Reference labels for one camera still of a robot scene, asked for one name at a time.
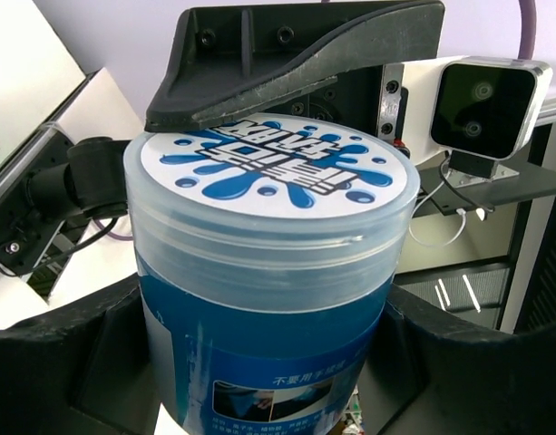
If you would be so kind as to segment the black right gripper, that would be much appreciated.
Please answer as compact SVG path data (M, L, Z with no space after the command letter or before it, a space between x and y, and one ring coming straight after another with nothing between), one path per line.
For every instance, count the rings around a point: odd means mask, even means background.
M197 131L288 114L377 136L425 163L436 155L433 58L443 20L439 1L188 9L145 128Z

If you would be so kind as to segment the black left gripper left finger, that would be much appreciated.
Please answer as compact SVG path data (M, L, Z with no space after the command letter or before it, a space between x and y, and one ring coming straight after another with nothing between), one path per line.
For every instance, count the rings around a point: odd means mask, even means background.
M152 434L137 275L0 330L0 434Z

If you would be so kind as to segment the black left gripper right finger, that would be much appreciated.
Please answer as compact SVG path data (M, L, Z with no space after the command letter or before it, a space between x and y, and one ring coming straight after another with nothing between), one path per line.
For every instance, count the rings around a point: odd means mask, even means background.
M368 434L556 434L556 322L507 334L394 285L358 390Z

